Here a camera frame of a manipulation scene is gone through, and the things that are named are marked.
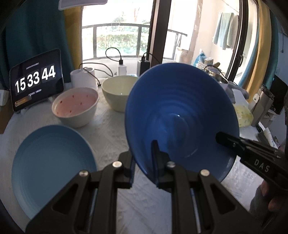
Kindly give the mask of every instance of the glass door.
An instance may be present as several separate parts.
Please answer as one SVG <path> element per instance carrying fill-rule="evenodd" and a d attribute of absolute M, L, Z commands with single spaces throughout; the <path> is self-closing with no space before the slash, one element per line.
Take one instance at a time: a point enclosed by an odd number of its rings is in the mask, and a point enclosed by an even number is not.
<path fill-rule="evenodd" d="M 257 51 L 258 46 L 258 25 L 259 25 L 259 12 L 258 5 L 254 0 L 248 0 L 248 9 L 249 9 L 249 17 L 248 17 L 248 28 L 247 28 L 247 37 L 245 41 L 245 46 L 243 50 L 243 61 L 240 63 L 234 82 L 238 85 L 241 81 L 243 75 L 251 69 L 253 65 L 253 58 Z"/>
<path fill-rule="evenodd" d="M 231 80 L 243 62 L 247 27 L 248 0 L 172 0 L 163 63 L 201 69 L 202 55 Z"/>

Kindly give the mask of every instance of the window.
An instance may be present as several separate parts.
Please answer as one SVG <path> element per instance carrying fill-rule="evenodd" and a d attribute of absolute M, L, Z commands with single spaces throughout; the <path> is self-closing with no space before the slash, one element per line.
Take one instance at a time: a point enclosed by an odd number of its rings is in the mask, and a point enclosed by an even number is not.
<path fill-rule="evenodd" d="M 127 74 L 136 74 L 137 60 L 147 51 L 153 0 L 109 0 L 105 5 L 85 6 L 82 13 L 82 54 L 84 62 L 98 62 L 115 73 L 117 62 L 105 51 L 116 47 L 124 57 Z M 119 57 L 117 50 L 107 51 Z M 101 65 L 89 65 L 103 69 Z M 97 72 L 98 77 L 106 77 Z"/>
<path fill-rule="evenodd" d="M 163 62 L 179 62 L 190 48 L 198 0 L 172 0 Z"/>

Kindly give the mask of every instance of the light blue plate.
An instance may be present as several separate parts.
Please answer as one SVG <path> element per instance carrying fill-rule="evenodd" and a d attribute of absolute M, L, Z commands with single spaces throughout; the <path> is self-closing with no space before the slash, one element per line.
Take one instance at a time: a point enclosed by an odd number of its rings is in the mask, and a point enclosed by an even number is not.
<path fill-rule="evenodd" d="M 97 170 L 93 153 L 75 130 L 51 125 L 31 133 L 12 166 L 18 203 L 32 219 L 80 170 Z"/>
<path fill-rule="evenodd" d="M 127 100 L 125 129 L 132 155 L 154 183 L 152 140 L 172 161 L 195 172 L 208 169 L 219 181 L 236 158 L 215 140 L 219 131 L 239 137 L 229 97 L 209 75 L 187 64 L 161 64 L 141 75 Z"/>

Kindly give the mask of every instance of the tissue box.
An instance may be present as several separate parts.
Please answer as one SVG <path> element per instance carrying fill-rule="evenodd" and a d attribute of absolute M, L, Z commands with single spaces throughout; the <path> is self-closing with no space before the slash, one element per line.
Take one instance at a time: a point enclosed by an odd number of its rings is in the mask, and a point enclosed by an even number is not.
<path fill-rule="evenodd" d="M 213 65 L 213 58 L 206 58 L 204 59 L 204 64 L 207 65 Z"/>
<path fill-rule="evenodd" d="M 196 67 L 199 68 L 200 70 L 204 70 L 204 68 L 206 68 L 206 70 L 209 70 L 211 72 L 214 72 L 214 73 L 220 75 L 220 71 L 217 68 L 207 67 L 207 65 L 205 65 L 204 63 L 198 62 L 196 64 Z"/>

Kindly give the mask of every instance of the teal curtain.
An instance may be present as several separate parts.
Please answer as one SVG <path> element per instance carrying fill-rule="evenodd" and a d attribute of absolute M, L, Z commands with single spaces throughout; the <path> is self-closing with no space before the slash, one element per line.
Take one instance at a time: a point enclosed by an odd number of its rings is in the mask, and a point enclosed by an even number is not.
<path fill-rule="evenodd" d="M 266 85 L 268 89 L 271 88 L 272 81 L 277 68 L 278 63 L 278 52 L 279 52 L 279 36 L 278 36 L 278 25 L 275 15 L 270 11 L 271 18 L 271 50 L 270 57 L 267 65 L 266 74 L 264 76 L 263 84 Z"/>
<path fill-rule="evenodd" d="M 63 78 L 70 82 L 74 70 L 68 48 L 63 11 L 59 0 L 26 0 L 6 25 L 6 50 L 9 68 L 38 54 L 59 48 Z"/>

